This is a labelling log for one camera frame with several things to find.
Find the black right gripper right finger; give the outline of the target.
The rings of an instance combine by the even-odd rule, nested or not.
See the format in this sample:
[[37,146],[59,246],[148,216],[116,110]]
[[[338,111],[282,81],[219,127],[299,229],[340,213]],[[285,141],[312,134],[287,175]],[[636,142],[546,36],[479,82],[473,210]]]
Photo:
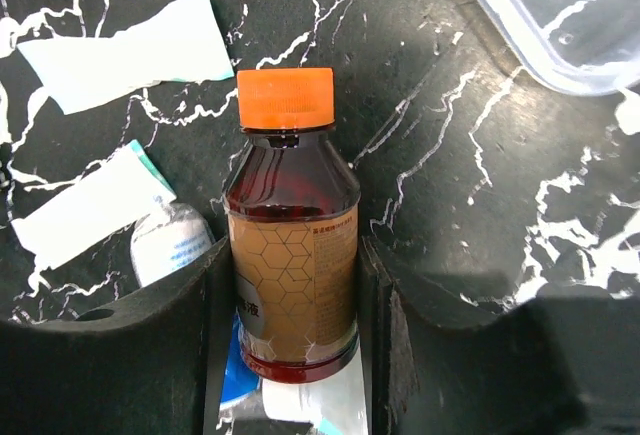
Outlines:
[[539,297],[501,315],[360,241],[373,434],[635,434],[639,302]]

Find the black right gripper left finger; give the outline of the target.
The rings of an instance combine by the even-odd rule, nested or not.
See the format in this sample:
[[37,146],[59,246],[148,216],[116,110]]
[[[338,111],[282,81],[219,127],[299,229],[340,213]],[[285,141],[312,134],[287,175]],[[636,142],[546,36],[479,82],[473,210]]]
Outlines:
[[75,321],[1,325],[5,434],[211,434],[231,338],[231,250]]

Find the brown bottle orange cap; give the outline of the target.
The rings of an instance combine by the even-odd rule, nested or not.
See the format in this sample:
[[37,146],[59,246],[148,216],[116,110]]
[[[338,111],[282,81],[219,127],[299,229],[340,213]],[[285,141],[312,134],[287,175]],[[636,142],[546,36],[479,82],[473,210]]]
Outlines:
[[262,378],[325,379],[357,344],[360,185],[334,148],[329,68],[242,70],[248,146],[223,193],[241,355]]

